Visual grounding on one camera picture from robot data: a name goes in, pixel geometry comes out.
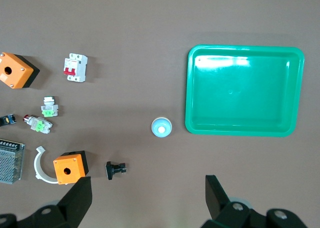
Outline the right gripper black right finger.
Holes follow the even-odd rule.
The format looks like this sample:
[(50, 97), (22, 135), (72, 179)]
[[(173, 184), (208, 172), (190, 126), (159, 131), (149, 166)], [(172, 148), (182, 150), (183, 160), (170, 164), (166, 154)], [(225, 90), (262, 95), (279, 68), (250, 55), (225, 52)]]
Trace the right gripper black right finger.
[(266, 217), (243, 202), (231, 201), (215, 175), (205, 176), (205, 201), (211, 219), (203, 228), (265, 228)]

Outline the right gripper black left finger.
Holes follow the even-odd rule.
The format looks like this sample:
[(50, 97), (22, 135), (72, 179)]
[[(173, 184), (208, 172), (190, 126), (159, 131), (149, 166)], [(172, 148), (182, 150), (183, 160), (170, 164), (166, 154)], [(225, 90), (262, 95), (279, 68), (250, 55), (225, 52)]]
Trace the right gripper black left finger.
[(91, 177), (81, 177), (56, 205), (39, 208), (17, 228), (77, 228), (93, 200)]

